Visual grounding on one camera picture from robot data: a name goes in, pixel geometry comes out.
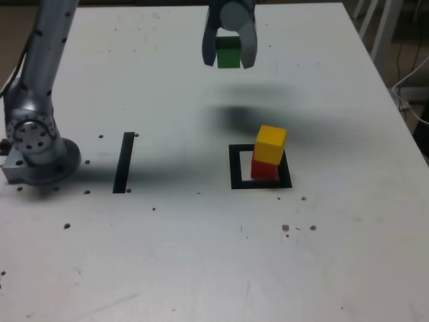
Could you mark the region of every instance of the black tape strip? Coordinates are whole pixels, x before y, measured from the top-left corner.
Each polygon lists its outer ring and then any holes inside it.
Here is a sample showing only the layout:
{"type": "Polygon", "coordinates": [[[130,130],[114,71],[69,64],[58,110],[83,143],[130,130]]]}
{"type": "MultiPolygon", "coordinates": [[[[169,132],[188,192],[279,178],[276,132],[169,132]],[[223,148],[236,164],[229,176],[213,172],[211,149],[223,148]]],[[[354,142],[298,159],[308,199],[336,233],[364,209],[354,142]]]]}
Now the black tape strip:
{"type": "Polygon", "coordinates": [[[116,169],[115,183],[113,184],[113,193],[125,193],[133,144],[134,132],[125,132],[123,134],[121,154],[119,155],[118,167],[116,169]]]}

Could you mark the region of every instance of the stacked cubes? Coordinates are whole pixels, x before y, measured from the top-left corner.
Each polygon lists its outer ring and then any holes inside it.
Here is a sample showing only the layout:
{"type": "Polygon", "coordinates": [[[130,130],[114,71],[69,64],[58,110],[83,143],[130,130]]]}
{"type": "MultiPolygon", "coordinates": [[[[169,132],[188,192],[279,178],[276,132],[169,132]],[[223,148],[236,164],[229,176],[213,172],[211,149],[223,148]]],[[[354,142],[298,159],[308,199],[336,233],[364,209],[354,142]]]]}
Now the stacked cubes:
{"type": "Polygon", "coordinates": [[[253,149],[251,177],[275,180],[282,159],[287,132],[285,129],[262,125],[253,149]]]}

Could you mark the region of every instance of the yellow cube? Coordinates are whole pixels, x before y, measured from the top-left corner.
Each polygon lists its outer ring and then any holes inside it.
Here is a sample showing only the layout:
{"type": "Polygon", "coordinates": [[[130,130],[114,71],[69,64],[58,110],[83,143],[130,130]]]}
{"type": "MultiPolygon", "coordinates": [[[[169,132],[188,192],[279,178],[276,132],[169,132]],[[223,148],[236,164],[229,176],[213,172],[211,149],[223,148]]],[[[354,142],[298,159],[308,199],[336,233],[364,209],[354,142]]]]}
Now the yellow cube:
{"type": "Polygon", "coordinates": [[[262,125],[255,142],[255,160],[278,166],[282,159],[286,130],[262,125]]]}

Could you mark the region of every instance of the toy block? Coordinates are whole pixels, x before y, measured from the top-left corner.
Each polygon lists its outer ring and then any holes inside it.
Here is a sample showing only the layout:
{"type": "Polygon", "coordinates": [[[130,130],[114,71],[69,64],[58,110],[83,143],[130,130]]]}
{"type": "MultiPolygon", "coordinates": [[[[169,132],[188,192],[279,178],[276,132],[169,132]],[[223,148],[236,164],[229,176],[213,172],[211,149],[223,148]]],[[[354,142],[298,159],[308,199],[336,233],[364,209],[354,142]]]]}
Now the toy block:
{"type": "Polygon", "coordinates": [[[255,160],[255,150],[253,150],[250,177],[253,179],[275,180],[277,177],[277,166],[255,160]]]}
{"type": "Polygon", "coordinates": [[[285,129],[262,125],[255,142],[255,160],[276,166],[282,159],[287,132],[285,129]]]}
{"type": "Polygon", "coordinates": [[[240,37],[216,38],[218,68],[240,68],[240,37]]]}

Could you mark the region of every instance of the red cube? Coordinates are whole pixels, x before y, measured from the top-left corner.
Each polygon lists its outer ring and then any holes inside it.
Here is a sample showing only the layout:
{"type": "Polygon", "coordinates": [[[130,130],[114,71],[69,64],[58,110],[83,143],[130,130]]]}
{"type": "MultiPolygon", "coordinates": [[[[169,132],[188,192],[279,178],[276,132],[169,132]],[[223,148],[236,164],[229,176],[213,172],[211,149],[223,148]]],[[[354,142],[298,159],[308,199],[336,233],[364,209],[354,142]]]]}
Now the red cube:
{"type": "Polygon", "coordinates": [[[250,177],[253,179],[275,180],[277,177],[277,166],[271,163],[256,161],[255,150],[253,150],[250,177]]]}

